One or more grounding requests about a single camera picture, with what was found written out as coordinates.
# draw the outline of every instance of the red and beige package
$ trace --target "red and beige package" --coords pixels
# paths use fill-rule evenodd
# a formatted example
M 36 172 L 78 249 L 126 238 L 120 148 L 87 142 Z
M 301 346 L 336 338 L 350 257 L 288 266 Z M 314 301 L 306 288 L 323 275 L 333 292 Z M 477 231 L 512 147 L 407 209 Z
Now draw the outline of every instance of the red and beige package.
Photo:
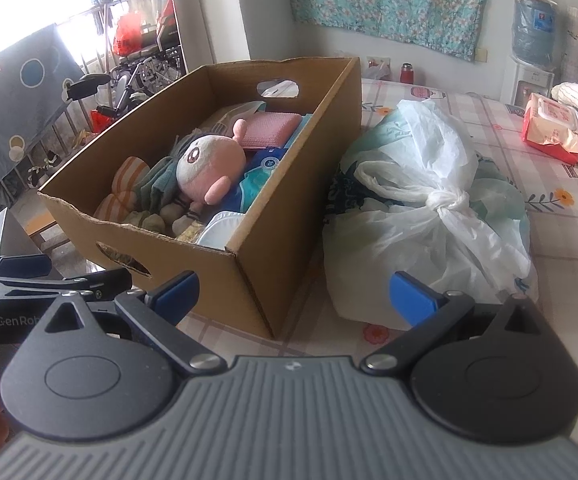
M 578 119 L 569 106 L 532 94 L 525 110 L 522 139 L 567 164 L 578 164 Z

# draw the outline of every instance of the silver bolt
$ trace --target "silver bolt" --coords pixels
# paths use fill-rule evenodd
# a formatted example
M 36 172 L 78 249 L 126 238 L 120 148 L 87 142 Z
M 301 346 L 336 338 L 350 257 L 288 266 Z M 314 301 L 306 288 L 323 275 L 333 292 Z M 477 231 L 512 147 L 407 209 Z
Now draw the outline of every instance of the silver bolt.
M 213 370 L 221 364 L 221 359 L 215 354 L 199 354 L 191 358 L 189 364 L 196 370 Z
M 371 370 L 391 370 L 392 368 L 396 368 L 398 360 L 393 355 L 375 354 L 370 355 L 365 360 L 365 364 L 367 368 Z

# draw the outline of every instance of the white plastic bag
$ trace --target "white plastic bag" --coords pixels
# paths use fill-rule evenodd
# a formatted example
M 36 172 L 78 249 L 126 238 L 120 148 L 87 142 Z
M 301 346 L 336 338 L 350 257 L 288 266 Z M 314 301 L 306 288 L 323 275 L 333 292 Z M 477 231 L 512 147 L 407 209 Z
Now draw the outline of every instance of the white plastic bag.
M 368 197 L 393 205 L 365 198 L 360 209 L 328 218 L 327 288 L 342 317 L 408 328 L 388 297 L 397 270 L 481 303 L 520 291 L 536 298 L 520 192 L 492 161 L 479 161 L 464 124 L 432 100 L 401 101 L 354 143 L 341 172 L 353 164 Z

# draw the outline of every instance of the plush toy eye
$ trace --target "plush toy eye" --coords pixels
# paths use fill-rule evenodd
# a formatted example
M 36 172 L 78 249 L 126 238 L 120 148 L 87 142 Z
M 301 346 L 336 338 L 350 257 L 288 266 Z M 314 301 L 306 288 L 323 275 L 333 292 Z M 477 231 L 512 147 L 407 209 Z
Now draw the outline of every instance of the plush toy eye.
M 197 146 L 189 152 L 187 155 L 187 162 L 193 164 L 196 160 L 200 158 L 200 148 Z

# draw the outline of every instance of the gray ribbed surface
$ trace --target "gray ribbed surface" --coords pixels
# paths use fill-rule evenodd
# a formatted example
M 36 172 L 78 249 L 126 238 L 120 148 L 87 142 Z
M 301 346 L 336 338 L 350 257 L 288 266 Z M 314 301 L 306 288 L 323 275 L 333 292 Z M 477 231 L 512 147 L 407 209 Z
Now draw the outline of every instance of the gray ribbed surface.
M 0 480 L 310 478 L 578 480 L 578 447 L 461 440 L 400 383 L 346 358 L 240 358 L 192 380 L 159 420 L 121 440 L 69 447 L 22 434 L 0 455 Z

